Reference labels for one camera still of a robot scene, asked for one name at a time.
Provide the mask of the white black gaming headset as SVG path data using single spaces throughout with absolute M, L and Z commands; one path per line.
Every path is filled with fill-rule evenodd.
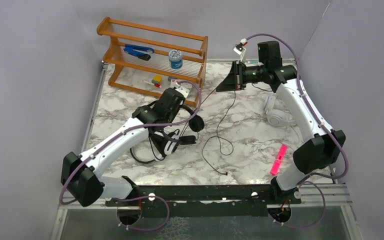
M 142 161 L 134 153 L 134 148 L 130 148 L 129 152 L 132 158 L 141 164 L 151 164 L 163 161 L 168 155 L 173 154 L 180 144 L 180 130 L 176 129 L 170 133 L 164 131 L 156 131 L 148 138 L 154 159 Z

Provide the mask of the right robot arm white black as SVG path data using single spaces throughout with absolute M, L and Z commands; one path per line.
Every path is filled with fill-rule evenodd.
M 280 204 L 304 178 L 337 161 L 346 136 L 323 119 L 305 92 L 302 80 L 297 79 L 295 67 L 283 65 L 279 42 L 260 42 L 257 47 L 261 64 L 247 66 L 242 61 L 233 61 L 216 91 L 239 91 L 247 84 L 263 82 L 280 97 L 296 121 L 304 143 L 293 153 L 293 163 L 271 180 L 268 190 L 269 199 Z

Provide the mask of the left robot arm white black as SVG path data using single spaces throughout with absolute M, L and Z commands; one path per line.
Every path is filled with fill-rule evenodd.
M 100 198 L 117 198 L 124 205 L 137 200 L 133 182 L 125 177 L 104 177 L 106 169 L 130 148 L 146 140 L 151 133 L 178 126 L 174 122 L 189 95 L 184 86 L 167 88 L 153 104 L 140 106 L 114 133 L 94 147 L 80 154 L 68 153 L 63 158 L 61 171 L 61 205 L 78 202 L 87 207 Z

